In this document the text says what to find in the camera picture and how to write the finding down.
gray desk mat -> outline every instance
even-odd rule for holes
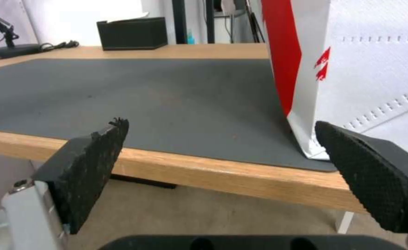
[[[268,60],[39,59],[0,68],[0,131],[69,139],[114,117],[125,147],[335,171],[306,159]]]

floor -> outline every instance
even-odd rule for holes
[[[111,180],[69,249],[98,249],[134,234],[335,234],[340,211],[179,186],[174,190]],[[404,245],[406,235],[355,215],[349,234]]]

black box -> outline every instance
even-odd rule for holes
[[[164,17],[96,24],[103,50],[156,49],[168,43]]]

screw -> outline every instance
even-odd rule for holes
[[[13,184],[12,188],[10,189],[8,193],[14,194],[22,190],[25,190],[29,187],[33,187],[33,186],[34,186],[34,181],[32,179],[20,180]]]

black foam pad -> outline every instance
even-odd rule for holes
[[[408,233],[408,152],[327,122],[317,122],[318,142],[350,190],[383,229]]]
[[[33,175],[46,182],[63,224],[76,234],[110,178],[128,132],[128,120],[69,140]]]

